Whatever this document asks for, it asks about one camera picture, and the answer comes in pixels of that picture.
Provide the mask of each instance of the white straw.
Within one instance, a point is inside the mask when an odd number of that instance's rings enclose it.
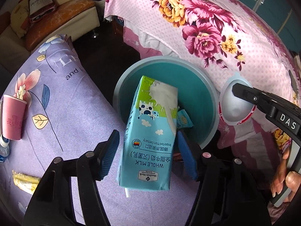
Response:
[[[125,195],[126,195],[126,197],[127,198],[130,198],[131,196],[130,196],[130,190],[128,189],[128,188],[124,188],[124,190],[125,190]]]

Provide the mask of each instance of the polka dot pattern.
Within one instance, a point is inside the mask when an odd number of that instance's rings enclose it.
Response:
[[[251,18],[250,14],[246,13],[241,6],[230,0],[209,1],[230,11],[243,30],[235,32],[232,27],[225,23],[222,31],[222,35],[232,34],[236,40],[241,40],[239,44],[241,49],[238,50],[243,54],[245,62],[241,65],[241,76],[247,79],[255,88],[272,92],[292,101],[293,89],[289,76],[290,70],[297,81],[297,96],[300,103],[300,81],[297,80],[290,59],[286,56],[287,52],[284,52],[282,47],[278,47],[272,42],[275,40],[272,40],[271,36],[276,36],[275,33],[270,31],[268,33],[270,38],[267,37],[266,33],[263,33],[254,22],[260,18]],[[234,58],[236,54],[227,53],[227,57],[225,57],[221,53],[217,53],[214,57],[223,60],[223,63],[221,65],[210,63],[208,67],[205,67],[204,59],[188,52],[185,40],[182,37],[183,26],[173,27],[172,23],[163,18],[158,6],[152,8],[152,5],[153,1],[151,0],[110,0],[109,3],[106,3],[105,17],[116,15],[130,21],[141,32],[157,39],[162,45],[167,46],[179,55],[181,59],[189,61],[202,69],[211,79],[216,89],[221,91],[227,79],[233,76],[234,72],[239,72],[238,60]]]

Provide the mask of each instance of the blue flower print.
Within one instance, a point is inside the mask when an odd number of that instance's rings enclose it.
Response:
[[[50,37],[47,41],[45,41],[39,49],[39,53],[45,52],[49,47],[50,44],[56,44],[56,43],[63,43],[64,40],[62,39],[62,37],[60,35],[55,35],[53,37]]]

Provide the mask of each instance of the sofa leg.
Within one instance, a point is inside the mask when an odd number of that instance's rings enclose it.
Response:
[[[92,38],[98,37],[98,33],[95,31],[95,29],[92,30]]]

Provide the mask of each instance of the blue milk carton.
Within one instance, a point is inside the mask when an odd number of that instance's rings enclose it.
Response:
[[[126,126],[116,178],[120,186],[169,190],[177,107],[177,88],[142,76]]]

